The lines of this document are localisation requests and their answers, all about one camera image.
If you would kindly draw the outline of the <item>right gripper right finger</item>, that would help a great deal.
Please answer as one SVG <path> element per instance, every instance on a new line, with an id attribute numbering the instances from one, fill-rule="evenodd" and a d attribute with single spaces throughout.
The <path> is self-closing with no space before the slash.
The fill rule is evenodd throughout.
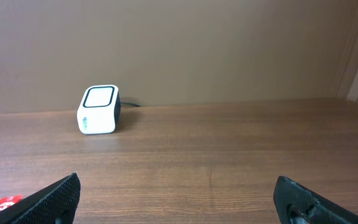
<path id="1" fill-rule="evenodd" d="M 358 215 L 288 177 L 277 179 L 273 201 L 282 224 L 358 224 Z"/>

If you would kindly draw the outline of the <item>red stick sachet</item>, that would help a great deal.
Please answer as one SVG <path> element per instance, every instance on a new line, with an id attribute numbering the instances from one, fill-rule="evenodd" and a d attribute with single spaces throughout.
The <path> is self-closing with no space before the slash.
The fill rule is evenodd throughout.
<path id="1" fill-rule="evenodd" d="M 6 208 L 20 202 L 23 199 L 23 195 L 15 195 L 3 197 L 0 199 L 0 211 L 5 210 Z"/>

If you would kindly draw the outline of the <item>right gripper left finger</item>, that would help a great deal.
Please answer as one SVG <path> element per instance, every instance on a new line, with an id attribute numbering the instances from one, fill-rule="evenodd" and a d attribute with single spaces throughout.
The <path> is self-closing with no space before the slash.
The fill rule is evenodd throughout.
<path id="1" fill-rule="evenodd" d="M 80 180 L 72 173 L 0 211 L 0 224 L 72 224 L 80 190 Z"/>

